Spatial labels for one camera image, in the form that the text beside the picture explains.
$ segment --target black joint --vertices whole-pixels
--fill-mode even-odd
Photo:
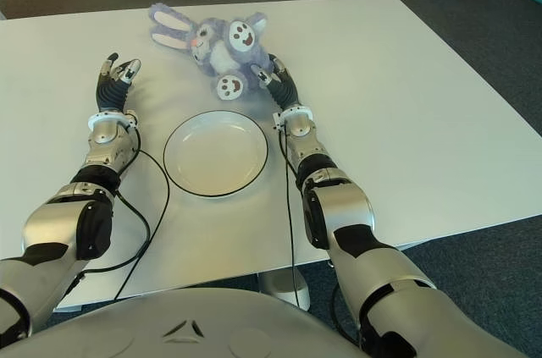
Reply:
[[[117,110],[124,112],[130,85],[122,81],[108,80],[96,88],[96,103],[100,111]]]
[[[395,248],[383,244],[374,238],[371,227],[365,224],[349,225],[333,232],[337,245],[344,251],[357,258],[362,253],[378,248]]]
[[[25,249],[23,256],[17,258],[9,258],[9,261],[20,261],[28,265],[39,265],[43,262],[55,261],[64,256],[68,246],[58,242],[46,242],[42,244],[34,244]]]
[[[30,331],[30,314],[28,314],[28,311],[19,299],[4,289],[0,289],[0,300],[9,303],[17,311],[17,314],[19,314],[19,320],[4,333],[0,333],[1,349],[28,336],[28,332]]]
[[[301,190],[303,182],[305,182],[305,179],[312,173],[326,168],[337,168],[337,165],[335,165],[330,157],[323,153],[315,153],[303,159],[297,168],[297,189]]]
[[[379,336],[368,318],[368,313],[374,305],[393,291],[393,287],[386,284],[375,290],[363,302],[359,311],[361,347],[374,358],[413,358],[417,356],[417,352],[408,341],[394,331]]]
[[[102,186],[109,193],[114,193],[120,186],[120,177],[111,168],[91,165],[80,169],[70,183],[86,182]]]
[[[328,232],[325,226],[324,212],[318,195],[314,190],[307,189],[303,193],[303,215],[307,238],[315,248],[329,249]]]
[[[279,107],[283,111],[299,103],[297,89],[293,83],[284,81],[282,83],[270,83],[268,90],[271,93],[271,97],[279,104]]]
[[[76,242],[78,260],[90,261],[102,256],[111,245],[113,207],[91,201],[77,221]]]

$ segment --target plush toy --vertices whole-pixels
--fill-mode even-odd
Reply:
[[[222,100],[234,100],[260,86],[261,80],[251,71],[251,64],[273,70],[269,55],[259,43],[267,23],[264,14],[230,22],[207,18],[197,24],[158,3],[149,8],[149,15],[157,23],[151,38],[190,54],[203,73],[215,77],[212,87]]]

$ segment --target white table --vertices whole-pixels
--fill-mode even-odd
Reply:
[[[269,17],[263,43],[289,66],[320,140],[372,201],[380,240],[407,245],[542,213],[540,137],[399,0],[182,9],[194,19],[257,10]],[[221,102],[189,58],[151,41],[150,26],[145,9],[0,22],[0,257],[20,253],[29,213],[80,166],[97,71],[118,51],[142,61],[128,108],[156,158],[179,123],[212,109],[253,117],[269,142],[261,176],[231,197],[198,198],[173,186],[163,226],[122,296],[287,266],[276,107],[270,97]],[[291,188],[296,262],[322,260]],[[165,193],[156,167],[141,156],[121,191],[154,226]],[[123,261],[143,239],[120,202],[114,211],[111,248],[89,267]],[[61,306],[113,298],[129,269],[89,275]]]

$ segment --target cable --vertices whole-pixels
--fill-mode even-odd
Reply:
[[[346,340],[353,343],[356,347],[358,346],[356,340],[352,338],[346,330],[340,325],[339,319],[337,318],[337,313],[335,312],[335,299],[337,297],[337,292],[339,291],[339,282],[335,285],[333,288],[333,292],[331,293],[331,301],[329,303],[329,314],[331,315],[331,320],[333,321],[333,324],[335,325],[335,328],[337,329],[337,332],[342,335]]]
[[[135,129],[135,133],[137,135],[137,139],[138,139],[138,144],[137,144],[137,151],[134,155],[134,157],[128,162],[126,163],[126,165],[120,170],[119,172],[119,175],[121,175],[124,170],[126,170],[127,167],[129,167],[133,162],[134,162],[134,159],[136,159],[137,155],[139,154],[139,152],[142,152],[143,154],[147,155],[154,163],[157,164],[157,166],[159,167],[160,171],[162,172],[164,178],[166,179],[166,185],[167,185],[167,189],[168,189],[168,192],[167,192],[167,195],[166,195],[166,202],[163,206],[163,210],[162,210],[162,214],[160,215],[160,218],[158,219],[158,223],[157,223],[157,226],[156,228],[154,229],[154,231],[152,232],[151,234],[151,228],[149,226],[149,223],[148,221],[145,219],[145,217],[143,217],[143,215],[134,207],[132,206],[121,194],[118,190],[115,191],[115,195],[119,198],[119,200],[125,205],[127,206],[142,222],[143,222],[143,225],[145,226],[145,230],[146,230],[146,238],[145,238],[145,241],[143,242],[143,244],[141,244],[141,247],[139,248],[139,250],[130,258],[130,259],[127,259],[126,261],[124,262],[121,262],[121,263],[118,263],[117,265],[113,265],[111,267],[101,267],[101,268],[94,268],[94,269],[85,269],[81,272],[79,272],[77,274],[77,276],[74,278],[74,281],[71,283],[71,285],[68,287],[68,289],[66,290],[66,293],[64,294],[64,296],[66,296],[69,292],[71,292],[71,290],[74,289],[75,286],[77,286],[77,284],[79,284],[79,282],[85,277],[85,275],[87,275],[88,273],[105,273],[105,272],[111,272],[111,271],[114,271],[116,269],[120,269],[121,267],[125,267],[126,265],[132,263],[133,261],[135,261],[135,264],[134,266],[130,269],[130,272],[128,273],[128,276],[126,277],[126,279],[124,280],[122,286],[120,287],[120,290],[119,292],[115,295],[114,297],[114,300],[117,300],[119,298],[119,295],[120,295],[120,292],[122,291],[122,289],[124,288],[124,286],[126,285],[126,283],[128,282],[128,279],[130,278],[130,275],[134,272],[134,269],[136,268],[136,265],[137,263],[139,262],[139,260],[143,257],[143,255],[145,255],[145,252],[147,251],[149,245],[151,244],[152,242],[152,239],[154,238],[154,235],[156,234],[156,232],[158,231],[158,228],[160,227],[160,224],[162,223],[162,220],[163,220],[163,216],[165,215],[166,213],[166,209],[168,208],[168,204],[169,204],[169,196],[170,196],[170,187],[169,187],[169,180],[168,180],[168,177],[167,175],[165,174],[162,166],[160,165],[160,163],[158,163],[158,161],[152,157],[151,155],[149,155],[147,152],[143,151],[141,149],[141,136],[139,134],[139,131],[137,129]]]
[[[79,282],[85,277],[85,275],[87,275],[88,273],[105,273],[105,272],[111,272],[111,271],[114,271],[116,269],[120,269],[121,267],[125,267],[126,265],[128,265],[129,263],[135,261],[137,258],[140,258],[144,253],[145,251],[147,250],[148,246],[150,245],[151,243],[151,240],[152,240],[152,237],[151,237],[151,227],[149,226],[149,223],[147,221],[147,219],[143,216],[143,214],[141,214],[139,212],[139,210],[137,210],[134,206],[131,205],[131,203],[129,201],[127,201],[121,194],[118,190],[115,191],[115,195],[119,198],[119,200],[126,206],[128,207],[142,222],[143,222],[143,225],[145,226],[145,232],[146,232],[146,235],[145,235],[145,241],[143,241],[143,244],[141,244],[139,250],[137,250],[137,252],[130,258],[130,259],[127,259],[126,261],[124,262],[121,262],[121,263],[118,263],[117,265],[113,265],[111,267],[99,267],[99,268],[94,268],[94,269],[84,269],[82,270],[81,272],[79,272],[77,274],[77,276],[75,276],[73,282],[71,283],[71,285],[68,287],[68,289],[66,290],[66,293],[64,294],[64,296],[66,296],[69,292],[71,292],[75,286],[77,286],[79,284]]]
[[[297,179],[296,170],[294,169],[294,167],[292,166],[292,164],[288,160],[288,157],[286,156],[286,151],[285,151],[284,147],[282,146],[282,130],[280,130],[280,129],[279,129],[279,146],[280,146],[280,151],[282,152],[282,156],[284,157],[284,159],[288,163],[288,166],[290,166],[291,172],[294,174],[294,176]]]
[[[299,306],[299,296],[297,294],[297,284],[296,284],[296,259],[294,254],[294,229],[291,223],[291,209],[290,209],[290,176],[288,174],[288,171],[291,168],[290,163],[288,162],[288,158],[286,157],[285,152],[282,148],[282,140],[281,140],[281,132],[279,130],[279,145],[280,145],[280,151],[282,152],[282,155],[285,157],[285,169],[286,169],[286,206],[288,208],[288,223],[290,224],[290,252],[291,252],[291,282],[294,285],[294,295],[296,295],[296,304],[297,307]]]
[[[124,280],[124,282],[122,283],[122,285],[120,286],[120,289],[119,291],[117,292],[117,294],[115,295],[115,297],[113,298],[113,300],[117,300],[120,296],[120,293],[123,291],[125,285],[128,283],[128,280],[130,279],[132,273],[134,272],[134,270],[136,269],[137,267],[137,264],[139,263],[139,261],[142,259],[143,255],[145,254],[145,251],[147,250],[147,248],[149,247],[149,245],[152,243],[152,240],[154,239],[154,235],[156,235],[156,232],[158,231],[158,229],[160,228],[160,225],[162,224],[162,221],[163,221],[163,216],[165,215],[166,213],[166,210],[168,209],[168,204],[169,204],[169,196],[171,194],[171,188],[169,186],[169,179],[168,179],[168,175],[166,174],[166,172],[163,170],[162,168],[162,165],[160,165],[160,163],[153,157],[151,156],[150,154],[148,154],[147,152],[143,151],[142,149],[139,150],[139,152],[143,153],[144,155],[147,155],[149,157],[149,159],[151,159],[154,163],[156,163],[156,165],[158,166],[158,168],[160,169],[160,172],[162,172],[162,175],[163,175],[163,178],[165,179],[166,181],[166,185],[167,185],[167,188],[168,188],[168,193],[166,195],[166,202],[164,203],[163,205],[163,210],[162,210],[162,214],[160,214],[160,218],[158,219],[158,223],[156,224],[156,227],[154,228],[154,231],[152,231],[152,235],[151,235],[151,238],[149,239],[149,242],[147,244],[147,247],[145,248],[145,250],[136,257],[137,261],[135,261],[135,264],[132,266],[132,268],[130,269],[130,272],[128,273],[128,276],[126,277],[126,279]]]

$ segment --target pink inner ear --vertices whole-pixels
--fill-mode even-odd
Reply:
[[[163,13],[162,11],[157,11],[156,13],[154,13],[154,19],[159,24],[167,26],[172,30],[191,30],[191,25],[189,23],[181,21],[180,19],[175,18],[173,15]]]
[[[160,45],[165,45],[166,47],[172,47],[174,49],[188,49],[186,41],[180,39],[175,39],[168,35],[163,34],[151,34],[151,37],[154,41],[158,42]]]

